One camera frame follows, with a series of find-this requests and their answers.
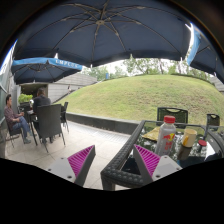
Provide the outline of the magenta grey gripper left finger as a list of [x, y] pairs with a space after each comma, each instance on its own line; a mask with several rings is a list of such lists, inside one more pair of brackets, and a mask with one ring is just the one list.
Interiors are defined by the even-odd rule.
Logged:
[[68, 158], [60, 157], [47, 168], [47, 171], [76, 185], [83, 186], [95, 155], [95, 146], [92, 145]]

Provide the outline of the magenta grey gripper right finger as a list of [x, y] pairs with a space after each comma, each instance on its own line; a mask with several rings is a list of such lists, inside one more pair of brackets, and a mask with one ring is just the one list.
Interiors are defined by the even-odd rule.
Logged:
[[133, 155], [144, 185], [157, 181], [182, 169], [182, 167], [169, 156], [159, 156], [139, 145], [134, 145]]

